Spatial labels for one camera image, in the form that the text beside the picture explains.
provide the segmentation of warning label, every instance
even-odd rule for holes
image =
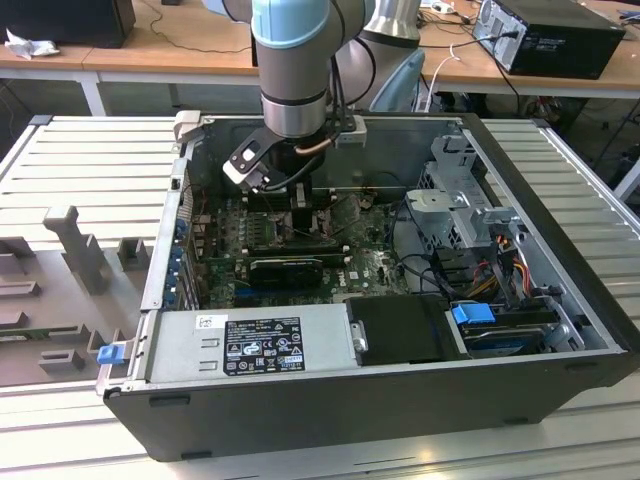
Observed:
[[[229,376],[304,370],[298,317],[226,322],[224,344]]]

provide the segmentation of crumpled paper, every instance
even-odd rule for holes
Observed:
[[[27,40],[14,35],[7,29],[7,38],[9,41],[4,42],[4,46],[18,57],[31,60],[32,57],[44,57],[46,55],[55,55],[60,53],[56,44],[49,40]]]

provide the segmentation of motherboard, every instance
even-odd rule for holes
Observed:
[[[206,308],[340,303],[409,293],[390,246],[392,203],[327,193],[312,226],[293,227],[286,198],[218,202],[196,220],[196,264]]]

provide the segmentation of black box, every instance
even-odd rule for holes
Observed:
[[[136,23],[132,0],[2,0],[5,30],[29,40],[120,48]]]
[[[625,30],[571,0],[484,0],[476,39],[511,75],[597,79]]]

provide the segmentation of wooden desk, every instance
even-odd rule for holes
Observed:
[[[86,70],[258,75],[258,70],[251,66],[248,25],[213,14],[202,0],[185,0],[180,6],[163,6],[159,0],[134,0],[133,3],[137,21],[125,46],[93,49],[84,59]],[[155,31],[166,37],[151,31],[152,22],[155,22]],[[175,47],[167,39],[189,48],[238,53],[187,50]]]
[[[176,48],[151,31],[151,23],[178,45],[201,50],[238,51],[250,46],[249,27],[235,24],[209,12],[201,0],[184,0],[180,6],[163,6],[159,0],[133,0],[137,23],[125,47],[117,50],[62,46],[62,55],[31,62],[18,59],[0,48],[0,77],[44,80],[73,80],[82,85],[94,115],[105,115],[100,96],[102,82],[165,84],[258,85],[258,70],[251,66],[251,50],[239,53],[198,52]],[[624,4],[587,0],[611,18]],[[462,13],[476,14],[477,8],[460,0]],[[640,37],[640,31],[632,29]],[[471,40],[459,27],[428,25],[422,44],[444,45]],[[435,90],[470,93],[512,94],[491,57],[479,45],[456,50],[462,61],[450,61],[440,71]],[[424,74],[431,80],[448,49],[426,49]],[[638,98],[640,96],[640,40],[623,41],[599,80],[511,77],[523,95],[586,98]]]

